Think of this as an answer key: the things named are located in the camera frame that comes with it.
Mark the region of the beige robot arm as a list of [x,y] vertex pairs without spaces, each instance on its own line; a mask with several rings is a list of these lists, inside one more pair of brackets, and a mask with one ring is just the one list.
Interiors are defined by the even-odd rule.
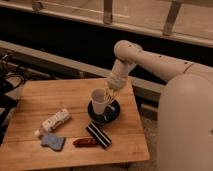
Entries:
[[120,40],[107,77],[112,101],[137,65],[166,82],[159,98],[158,171],[213,171],[213,67],[143,50]]

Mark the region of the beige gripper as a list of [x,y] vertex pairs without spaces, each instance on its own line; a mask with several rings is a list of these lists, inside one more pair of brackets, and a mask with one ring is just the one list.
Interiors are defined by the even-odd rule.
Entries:
[[107,87],[104,87],[105,101],[114,101],[115,97],[118,95],[118,90],[125,87],[128,75],[135,67],[135,63],[127,63],[119,59],[115,60],[112,70],[106,79]]

